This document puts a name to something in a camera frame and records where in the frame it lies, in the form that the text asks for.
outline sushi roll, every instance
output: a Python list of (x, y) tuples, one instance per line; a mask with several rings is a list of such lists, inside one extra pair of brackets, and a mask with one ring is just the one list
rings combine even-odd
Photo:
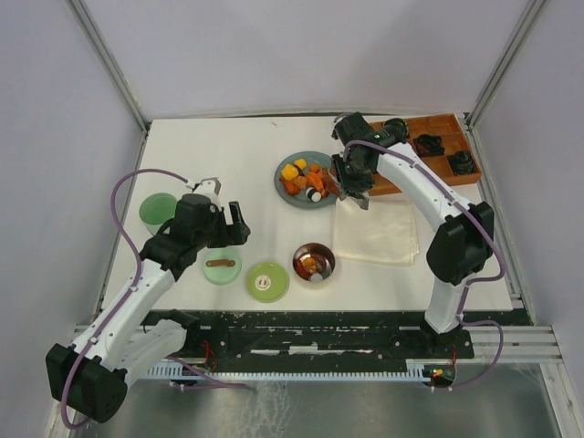
[(317, 203), (318, 201), (320, 201), (320, 199), (322, 199), (322, 194), (320, 194), (318, 190), (315, 189), (314, 187), (308, 187), (307, 198), (313, 203)]

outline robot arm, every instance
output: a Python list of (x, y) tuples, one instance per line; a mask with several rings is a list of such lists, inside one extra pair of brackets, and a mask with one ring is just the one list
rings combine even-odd
[[(178, 310), (134, 341), (130, 342), (130, 337), (158, 299), (196, 261), (201, 249), (247, 241), (250, 230), (237, 202), (229, 203), (233, 224), (226, 224), (218, 199), (220, 188), (213, 178), (201, 181), (193, 193), (185, 194), (177, 203), (173, 219), (140, 252), (142, 272), (136, 286), (131, 286), (134, 278), (130, 276), (108, 307), (69, 347), (55, 344), (49, 351), (46, 361), (53, 398), (62, 399), (73, 363), (82, 355), (67, 405), (97, 422), (106, 422), (139, 377), (180, 350), (186, 339), (196, 342), (199, 321)], [(104, 321), (107, 326), (99, 334)]]
[[(460, 208), (470, 212), (491, 237), (493, 210), (487, 203), (472, 205), (446, 185), (403, 142), (408, 137), (407, 125), (396, 121), (388, 120), (384, 130), (375, 131), (359, 113), (345, 117), (335, 125), (333, 138), (345, 146), (356, 146), (344, 157), (334, 155), (333, 167), (341, 200), (350, 196), (367, 209), (366, 193), (373, 187), (372, 174), (377, 172), (399, 187), (430, 223), (436, 235), (426, 259), (435, 279), (424, 320), (435, 334), (442, 335), (459, 324), (466, 280), (482, 270), (493, 254)], [(362, 141), (379, 148), (362, 146)]]

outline blue-gray plate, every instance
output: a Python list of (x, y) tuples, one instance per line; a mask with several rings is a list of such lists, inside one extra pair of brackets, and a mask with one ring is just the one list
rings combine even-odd
[(278, 194), (284, 201), (298, 208), (314, 209), (335, 203), (335, 201), (337, 201), (337, 196), (334, 193), (330, 193), (326, 198), (321, 199), (317, 203), (310, 201), (304, 190), (296, 196), (290, 196), (286, 193), (286, 190), (284, 190), (284, 184), (280, 181), (282, 170), (287, 164), (293, 164), (300, 158), (306, 160), (308, 167), (310, 164), (316, 163), (321, 167), (324, 166), (327, 169), (330, 169), (330, 156), (328, 156), (326, 153), (316, 151), (293, 153), (285, 160), (283, 160), (279, 166), (277, 166), (276, 173), (274, 174), (274, 186), (276, 187)]

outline wooden box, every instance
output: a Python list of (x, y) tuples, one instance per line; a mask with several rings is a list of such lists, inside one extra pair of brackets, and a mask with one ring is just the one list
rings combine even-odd
[[(444, 180), (448, 185), (464, 185), (464, 184), (474, 184), (477, 183), (482, 176), (481, 169), (478, 167), (478, 163), (473, 155), (475, 173), (469, 173), (466, 175), (454, 175), (450, 164), (448, 162), (448, 157), (454, 155), (457, 151), (470, 151), (471, 148), (468, 144), (466, 136), (463, 133), (458, 120), (454, 114), (442, 114), (439, 116), (428, 116), (428, 117), (416, 117), (413, 119), (405, 119), (408, 123), (410, 129), (410, 138), (408, 142), (411, 144), (414, 150), (416, 150), (413, 144), (413, 139), (417, 138), (422, 134), (439, 135), (442, 137), (442, 142), (444, 146), (444, 155), (437, 157), (423, 157), (422, 161), (426, 163), (430, 169), (434, 171), (440, 178)], [(371, 124), (373, 129), (380, 130), (382, 127), (382, 122), (374, 122)], [(371, 196), (377, 196), (381, 194), (391, 194), (401, 192), (394, 184), (387, 181), (385, 178), (376, 174), (373, 175), (375, 180), (375, 186), (370, 190), (369, 194)]]

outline beige napkin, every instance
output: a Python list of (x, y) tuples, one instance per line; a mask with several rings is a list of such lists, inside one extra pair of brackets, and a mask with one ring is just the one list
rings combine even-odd
[(351, 260), (411, 265), (420, 252), (412, 205), (370, 200), (361, 210), (350, 199), (337, 201), (332, 250)]

